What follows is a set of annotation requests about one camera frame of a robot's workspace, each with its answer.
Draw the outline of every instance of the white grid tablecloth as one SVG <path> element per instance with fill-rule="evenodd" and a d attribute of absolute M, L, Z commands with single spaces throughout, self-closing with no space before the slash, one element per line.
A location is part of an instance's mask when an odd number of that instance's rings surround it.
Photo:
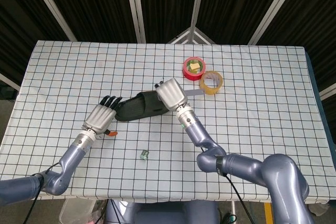
<path fill-rule="evenodd" d="M 172 77 L 197 89 L 198 81 L 183 78 L 182 65 L 198 56 L 206 70 L 224 77 L 216 95 L 190 98 L 213 139 L 228 153 L 259 160 L 289 155 L 309 183 L 307 202 L 336 198 L 336 172 L 301 47 L 39 41 L 31 56 L 0 149 L 1 179 L 56 163 L 105 95 L 128 99 Z M 41 198 L 237 199 L 225 178 L 199 170 L 201 150 L 172 112 L 109 128 L 118 135 L 97 139 L 67 191 Z M 142 150 L 149 150 L 148 161 L 140 159 Z M 270 201 L 266 188 L 232 181 L 244 200 Z"/>

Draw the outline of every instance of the masking tape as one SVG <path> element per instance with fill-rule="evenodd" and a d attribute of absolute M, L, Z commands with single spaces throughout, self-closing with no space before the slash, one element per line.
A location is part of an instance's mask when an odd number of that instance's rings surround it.
<path fill-rule="evenodd" d="M 189 68 L 191 63 L 199 63 L 200 71 L 198 73 L 191 73 Z M 197 81 L 199 80 L 205 72 L 205 62 L 198 57 L 190 57 L 183 64 L 183 75 L 189 80 Z"/>
<path fill-rule="evenodd" d="M 215 88 L 208 87 L 204 82 L 204 79 L 208 78 L 213 79 L 216 82 L 217 87 Z M 206 94 L 215 94 L 219 91 L 222 85 L 223 85 L 223 77 L 218 72 L 207 71 L 202 75 L 199 87 L 203 89 Z"/>

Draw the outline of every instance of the robotic hand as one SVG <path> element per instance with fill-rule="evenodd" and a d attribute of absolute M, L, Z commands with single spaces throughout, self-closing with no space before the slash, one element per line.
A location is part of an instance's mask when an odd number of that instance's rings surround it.
<path fill-rule="evenodd" d="M 267 187 L 273 204 L 275 222 L 278 224 L 313 224 L 304 205 L 309 187 L 295 162 L 283 154 L 270 155 L 263 162 L 238 154 L 226 154 L 213 141 L 193 109 L 187 96 L 175 79 L 155 85 L 164 105 L 176 111 L 176 117 L 197 147 L 206 148 L 197 156 L 199 168 L 219 175 L 231 174 L 257 185 Z"/>
<path fill-rule="evenodd" d="M 116 114 L 114 109 L 122 99 L 115 98 L 104 97 L 85 120 L 82 131 L 59 160 L 61 173 L 53 172 L 49 168 L 29 177 L 1 180 L 0 206 L 32 199 L 40 191 L 52 195 L 63 194 L 75 169 L 95 142 L 96 136 L 103 133 L 109 136 L 116 135 L 115 132 L 108 130 Z"/>

